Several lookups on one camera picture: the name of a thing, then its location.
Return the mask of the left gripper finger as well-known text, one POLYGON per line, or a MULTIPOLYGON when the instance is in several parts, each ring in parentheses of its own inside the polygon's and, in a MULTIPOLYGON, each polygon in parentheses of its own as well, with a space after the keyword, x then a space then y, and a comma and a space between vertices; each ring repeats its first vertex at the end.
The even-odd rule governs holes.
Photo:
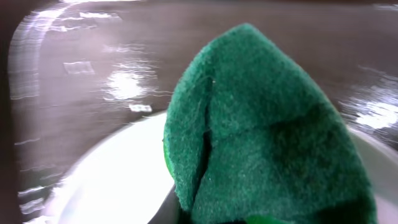
POLYGON ((180 224, 184 217, 180 202, 172 186, 162 205, 148 224, 180 224))

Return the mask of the green scrub sponge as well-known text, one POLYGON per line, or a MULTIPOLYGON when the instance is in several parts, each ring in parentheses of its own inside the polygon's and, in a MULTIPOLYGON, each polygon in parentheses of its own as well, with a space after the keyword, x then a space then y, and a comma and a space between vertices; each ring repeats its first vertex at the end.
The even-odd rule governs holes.
POLYGON ((163 143, 180 223, 377 222, 340 114, 250 24, 193 59, 167 109, 163 143))

